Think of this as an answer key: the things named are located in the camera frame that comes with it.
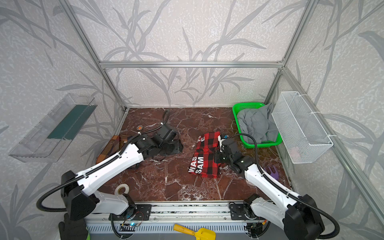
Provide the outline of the red black plaid shirt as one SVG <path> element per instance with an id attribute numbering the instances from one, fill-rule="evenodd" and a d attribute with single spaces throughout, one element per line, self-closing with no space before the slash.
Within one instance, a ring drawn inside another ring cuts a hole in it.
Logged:
<path id="1" fill-rule="evenodd" d="M 216 179 L 220 175 L 220 164 L 215 163 L 215 152 L 219 149 L 220 135 L 220 132 L 210 132 L 198 138 L 188 174 L 208 179 Z"/>

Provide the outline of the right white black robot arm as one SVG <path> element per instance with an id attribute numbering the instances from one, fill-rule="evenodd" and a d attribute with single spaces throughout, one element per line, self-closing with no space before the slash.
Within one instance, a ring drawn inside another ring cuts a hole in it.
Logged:
<path id="1" fill-rule="evenodd" d="M 262 168 L 257 148 L 254 157 L 250 157 L 242 154 L 234 137 L 218 136 L 216 140 L 216 162 L 228 165 L 270 198 L 269 201 L 257 196 L 251 198 L 248 214 L 252 218 L 270 221 L 284 230 L 290 240 L 327 240 L 340 233 L 337 220 L 319 209 L 312 197 L 290 190 Z"/>

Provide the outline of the grey long sleeve shirt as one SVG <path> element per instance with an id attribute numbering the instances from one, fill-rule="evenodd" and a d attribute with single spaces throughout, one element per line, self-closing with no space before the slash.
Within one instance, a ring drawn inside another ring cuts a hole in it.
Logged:
<path id="1" fill-rule="evenodd" d="M 271 104 L 258 109 L 243 109 L 237 114 L 242 133 L 252 136 L 257 144 L 270 141 L 275 142 L 278 137 L 278 128 L 272 117 Z"/>

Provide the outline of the folded brown plaid shirt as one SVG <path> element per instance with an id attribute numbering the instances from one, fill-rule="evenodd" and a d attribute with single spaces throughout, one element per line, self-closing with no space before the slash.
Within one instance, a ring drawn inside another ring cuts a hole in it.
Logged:
<path id="1" fill-rule="evenodd" d="M 141 163 L 144 157 L 131 139 L 113 136 L 97 158 L 96 168 L 106 171 L 125 170 Z"/>

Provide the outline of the purple pink toy fork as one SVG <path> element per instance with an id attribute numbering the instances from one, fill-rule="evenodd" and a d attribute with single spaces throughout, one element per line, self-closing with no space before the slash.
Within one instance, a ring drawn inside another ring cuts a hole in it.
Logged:
<path id="1" fill-rule="evenodd" d="M 275 180 L 279 180 L 280 179 L 280 175 L 279 175 L 279 171 L 278 169 L 275 167 L 275 166 L 268 166 L 268 169 L 266 170 L 266 172 L 272 177 L 274 178 Z"/>

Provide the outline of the green plastic basket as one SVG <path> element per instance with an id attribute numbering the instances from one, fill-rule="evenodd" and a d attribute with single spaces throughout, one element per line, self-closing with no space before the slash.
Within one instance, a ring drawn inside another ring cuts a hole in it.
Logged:
<path id="1" fill-rule="evenodd" d="M 263 103 L 238 103 L 238 104 L 235 104 L 233 106 L 233 114 L 235 117 L 235 122 L 236 122 L 237 129 L 238 129 L 239 133 L 244 135 L 244 133 L 242 133 L 240 130 L 239 122 L 237 120 L 237 114 L 239 113 L 239 111 L 241 111 L 243 109 L 258 109 L 262 106 L 265 106 L 265 104 L 263 104 Z M 275 142 L 267 141 L 267 142 L 264 142 L 262 144 L 257 144 L 257 147 L 258 148 L 270 148 L 272 146 L 278 146 L 282 142 L 283 142 L 282 137 L 281 137 L 280 133 L 278 133 L 278 137 L 277 137 L 277 140 Z"/>

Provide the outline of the white tape roll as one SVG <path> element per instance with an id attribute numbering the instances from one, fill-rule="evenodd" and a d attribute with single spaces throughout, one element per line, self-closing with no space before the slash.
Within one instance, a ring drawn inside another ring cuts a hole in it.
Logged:
<path id="1" fill-rule="evenodd" d="M 130 191 L 130 187 L 127 184 L 120 184 L 115 188 L 115 195 L 127 195 Z"/>

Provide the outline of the yellow toy shovel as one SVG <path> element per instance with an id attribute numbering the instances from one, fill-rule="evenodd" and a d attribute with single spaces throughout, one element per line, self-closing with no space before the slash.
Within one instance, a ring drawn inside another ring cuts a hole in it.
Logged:
<path id="1" fill-rule="evenodd" d="M 215 240 L 216 239 L 216 233 L 206 228 L 200 228 L 198 231 L 195 232 L 181 225 L 174 224 L 173 230 L 179 233 L 194 236 L 196 240 Z"/>

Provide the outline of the black glove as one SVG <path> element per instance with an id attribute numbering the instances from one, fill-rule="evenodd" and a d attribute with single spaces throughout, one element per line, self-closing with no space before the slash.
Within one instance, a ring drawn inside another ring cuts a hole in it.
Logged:
<path id="1" fill-rule="evenodd" d="M 84 219 L 70 220 L 68 213 L 64 215 L 64 221 L 58 224 L 61 240 L 87 240 L 89 232 Z"/>

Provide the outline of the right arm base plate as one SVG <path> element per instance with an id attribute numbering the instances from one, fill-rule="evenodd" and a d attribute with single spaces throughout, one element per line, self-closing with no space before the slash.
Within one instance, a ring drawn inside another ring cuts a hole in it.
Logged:
<path id="1" fill-rule="evenodd" d="M 229 209 L 231 220 L 254 220 L 256 218 L 249 204 L 229 202 Z"/>

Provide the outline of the aluminium front rail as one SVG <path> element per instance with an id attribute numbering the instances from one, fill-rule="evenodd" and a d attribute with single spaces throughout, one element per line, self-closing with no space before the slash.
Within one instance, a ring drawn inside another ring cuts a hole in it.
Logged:
<path id="1" fill-rule="evenodd" d="M 254 220 L 231 220 L 228 201 L 201 201 L 201 202 L 142 202 L 150 204 L 152 210 L 148 221 L 127 221 L 122 217 L 114 217 L 116 223 L 230 223 L 244 222 L 256 223 L 264 220 L 271 221 L 278 226 L 283 224 L 286 212 L 280 210 L 272 201 L 262 198 L 256 199 L 251 205 L 256 218 Z"/>

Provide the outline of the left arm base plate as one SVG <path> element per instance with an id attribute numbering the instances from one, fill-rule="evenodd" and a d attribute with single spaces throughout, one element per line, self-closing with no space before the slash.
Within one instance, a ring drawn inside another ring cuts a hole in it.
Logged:
<path id="1" fill-rule="evenodd" d="M 122 213 L 123 220 L 127 221 L 148 221 L 150 218 L 152 205 L 139 204 L 129 206 L 127 210 Z"/>

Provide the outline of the aluminium frame crossbar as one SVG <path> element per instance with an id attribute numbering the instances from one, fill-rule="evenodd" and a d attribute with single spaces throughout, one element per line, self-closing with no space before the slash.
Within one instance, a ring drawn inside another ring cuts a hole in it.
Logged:
<path id="1" fill-rule="evenodd" d="M 280 62 L 193 62 L 193 61 L 102 61 L 100 66 L 109 68 L 280 68 Z"/>

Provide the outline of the clear plastic wall tray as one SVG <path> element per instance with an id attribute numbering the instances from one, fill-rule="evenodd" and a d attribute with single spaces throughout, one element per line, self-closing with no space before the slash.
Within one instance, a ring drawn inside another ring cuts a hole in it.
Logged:
<path id="1" fill-rule="evenodd" d="M 23 163 L 55 163 L 93 114 L 91 96 L 67 94 L 10 152 Z"/>

